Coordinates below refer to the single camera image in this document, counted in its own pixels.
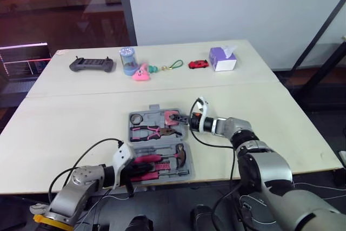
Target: white cable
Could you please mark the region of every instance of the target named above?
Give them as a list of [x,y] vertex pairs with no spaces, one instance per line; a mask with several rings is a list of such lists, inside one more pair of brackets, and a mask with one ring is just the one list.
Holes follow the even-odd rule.
[[298,184],[309,185],[309,186],[313,186],[313,187],[316,187],[316,188],[324,188],[324,189],[333,189],[333,190],[339,190],[339,191],[341,191],[341,192],[346,191],[346,189],[337,189],[337,188],[332,188],[332,187],[319,186],[319,185],[309,184],[309,183],[306,183],[306,182],[298,182],[298,183],[294,183],[294,185],[298,185]]
[[273,221],[273,222],[270,222],[270,223],[263,223],[263,222],[259,222],[258,220],[252,218],[253,221],[255,221],[256,223],[259,223],[259,224],[262,224],[262,225],[272,225],[272,224],[275,224],[276,221]]
[[[258,199],[255,198],[255,197],[251,197],[251,196],[249,196],[249,195],[242,195],[242,196],[240,196],[240,198],[239,198],[239,203],[240,203],[240,204],[242,204],[242,201],[241,201],[241,200],[242,200],[243,197],[249,197],[249,198],[251,198],[251,199],[257,201],[258,203],[262,204],[263,206],[267,207],[267,205],[264,204],[262,201],[258,200]],[[252,217],[252,220],[255,221],[256,223],[262,224],[262,225],[272,225],[272,224],[275,224],[275,223],[276,223],[276,221],[273,221],[273,222],[270,222],[270,223],[264,223],[264,222],[261,222],[261,221],[258,221],[258,220],[256,220],[256,219],[254,219],[253,217]]]
[[83,224],[84,220],[87,218],[87,216],[89,215],[89,213],[92,211],[93,208],[96,207],[97,204],[100,203],[101,200],[103,200],[104,198],[106,197],[111,197],[113,199],[116,199],[116,200],[128,200],[130,197],[127,197],[126,199],[121,199],[119,197],[115,197],[115,196],[112,196],[112,195],[107,195],[105,197],[102,197],[99,201],[97,201],[94,205],[92,205],[92,207],[89,209],[89,211],[87,212],[87,214],[84,216],[84,218],[82,219],[82,221],[79,223],[79,225],[74,229],[74,231],[76,231],[80,226],[81,224]]
[[127,197],[126,199],[120,199],[119,197],[115,197],[115,196],[112,196],[112,195],[107,195],[105,197],[103,197],[102,199],[105,199],[106,197],[112,197],[113,199],[116,199],[116,200],[128,200],[130,197]]
[[264,204],[262,201],[260,201],[260,200],[258,200],[258,199],[256,199],[256,198],[254,198],[254,197],[251,197],[251,196],[249,196],[249,195],[243,195],[243,196],[241,196],[241,197],[239,198],[239,203],[240,203],[240,204],[242,204],[241,199],[242,199],[243,197],[249,197],[249,198],[251,198],[251,199],[253,199],[253,200],[257,201],[258,203],[260,203],[260,204],[264,205],[265,207],[267,206],[267,205],[266,205],[266,204]]
[[341,195],[341,196],[336,196],[336,197],[326,197],[324,200],[331,200],[331,199],[336,199],[338,197],[345,197],[345,196],[346,196],[346,194],[345,195]]

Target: green keychain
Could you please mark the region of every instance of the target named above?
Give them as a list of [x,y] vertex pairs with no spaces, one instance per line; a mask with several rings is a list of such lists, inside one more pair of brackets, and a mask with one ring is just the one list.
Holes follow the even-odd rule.
[[157,67],[157,66],[148,66],[148,72],[149,73],[157,73],[161,70],[165,71],[165,70],[172,70],[172,69],[176,69],[181,67],[184,64],[184,62],[182,60],[177,60],[175,61],[170,67],[167,66],[163,66],[161,68]]

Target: red toy car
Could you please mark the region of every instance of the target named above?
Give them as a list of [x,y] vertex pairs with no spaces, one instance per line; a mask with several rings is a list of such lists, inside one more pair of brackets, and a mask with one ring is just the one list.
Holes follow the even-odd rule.
[[206,60],[197,60],[189,63],[190,69],[205,68],[208,67],[209,63]]

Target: black device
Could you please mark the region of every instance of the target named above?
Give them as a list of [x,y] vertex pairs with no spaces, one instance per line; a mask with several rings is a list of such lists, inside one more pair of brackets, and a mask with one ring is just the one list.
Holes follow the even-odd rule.
[[70,64],[72,71],[79,70],[103,70],[110,72],[113,68],[113,60],[107,57],[106,59],[84,59],[78,58]]

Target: black cable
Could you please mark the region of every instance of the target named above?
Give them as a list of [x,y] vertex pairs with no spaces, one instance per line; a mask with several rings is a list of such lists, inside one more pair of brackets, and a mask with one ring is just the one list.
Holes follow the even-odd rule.
[[102,142],[105,142],[105,141],[117,141],[119,147],[124,143],[123,141],[121,141],[121,140],[119,140],[119,139],[117,139],[117,138],[106,138],[106,139],[103,139],[103,140],[101,140],[101,141],[98,141],[97,143],[95,143],[94,145],[92,145],[88,150],[86,150],[86,151],[84,152],[84,154],[82,154],[81,157],[79,157],[79,159],[78,159],[78,160],[76,161],[76,163],[73,165],[73,167],[72,167],[71,170],[70,170],[69,175],[67,176],[67,178],[66,178],[66,180],[65,180],[65,182],[64,182],[64,186],[66,186],[66,184],[67,184],[67,182],[68,182],[68,180],[69,180],[69,178],[70,178],[70,176],[71,176],[71,174],[72,174],[73,169],[76,168],[77,164],[81,161],[81,159],[82,159],[92,148],[94,148],[94,147],[97,146],[98,144],[100,144],[100,143],[102,143]]
[[197,103],[197,100],[196,100],[196,101],[194,102],[194,104],[192,105],[191,110],[190,110],[190,114],[189,114],[189,125],[190,125],[189,128],[190,128],[190,132],[191,132],[192,136],[193,136],[199,143],[201,143],[201,144],[203,144],[203,145],[205,145],[205,146],[215,147],[215,148],[228,148],[228,149],[233,149],[232,146],[215,146],[215,145],[213,145],[213,144],[205,143],[205,142],[203,142],[203,141],[201,141],[200,139],[197,138],[197,136],[195,135],[195,133],[193,132],[193,130],[192,130],[192,128],[191,128],[192,111],[193,111],[193,109],[194,109],[196,103]]
[[346,148],[346,125],[345,127],[342,129],[342,133],[345,136],[345,148]]
[[[111,192],[111,189],[107,190],[102,197],[99,198],[99,200],[97,202],[95,202],[95,204],[99,204],[99,202],[101,201],[101,199],[103,199],[105,196],[107,196],[109,193]],[[80,216],[78,221],[82,220],[88,213],[89,211],[87,211],[83,216]]]
[[237,204],[233,200],[232,200],[232,206],[233,206],[233,209],[235,210],[235,212],[237,214],[238,219],[240,219],[242,222],[244,231],[248,231],[248,228],[246,227],[246,225],[244,223],[242,213],[239,211],[239,209],[237,208]]
[[49,189],[48,189],[48,200],[49,200],[49,203],[52,203],[52,200],[53,200],[53,198],[52,198],[52,188],[53,188],[54,183],[58,180],[58,178],[60,178],[61,175],[67,173],[68,171],[74,170],[74,169],[76,169],[76,167],[67,169],[67,170],[59,173],[58,176],[56,176],[55,179],[50,183],[50,186],[49,186]]
[[[229,195],[232,195],[232,180],[233,180],[233,172],[234,172],[234,166],[235,166],[235,162],[236,162],[236,152],[235,152],[235,150],[233,149],[233,161],[232,161],[232,169],[231,169],[231,176],[230,176],[230,183],[229,183],[229,188],[230,188],[230,194],[225,194],[225,195],[223,195],[221,198],[224,198],[224,197],[227,197],[227,196],[229,196]],[[219,228],[218,228],[218,226],[217,226],[217,224],[216,224],[216,219],[215,219],[215,210],[213,210],[212,212],[211,212],[211,221],[212,221],[212,224],[214,225],[214,227],[215,227],[215,229],[217,230],[217,231],[219,231]]]
[[237,215],[240,217],[240,219],[242,220],[243,226],[245,226],[246,228],[249,228],[252,231],[259,231],[258,229],[256,229],[255,227],[249,225],[248,223],[246,223],[244,221],[244,219],[242,218],[242,213],[239,211],[239,209],[237,208],[237,205],[234,206],[234,209],[237,212]]
[[212,220],[212,223],[213,223],[213,225],[214,225],[214,227],[215,227],[215,229],[216,229],[217,231],[221,231],[221,230],[219,229],[219,227],[217,226],[217,224],[216,224],[216,222],[215,222],[215,219],[214,219],[215,211],[216,211],[217,206],[218,206],[218,205],[220,204],[220,202],[223,201],[226,197],[228,197],[228,196],[232,195],[234,192],[236,192],[236,191],[240,188],[241,185],[242,185],[241,182],[238,183],[237,185],[235,185],[235,187],[234,187],[230,192],[228,192],[227,194],[225,194],[225,195],[223,195],[222,197],[220,197],[220,198],[218,199],[218,201],[216,201],[216,203],[214,204],[214,206],[213,206],[213,208],[212,208],[212,210],[211,210],[211,220]]

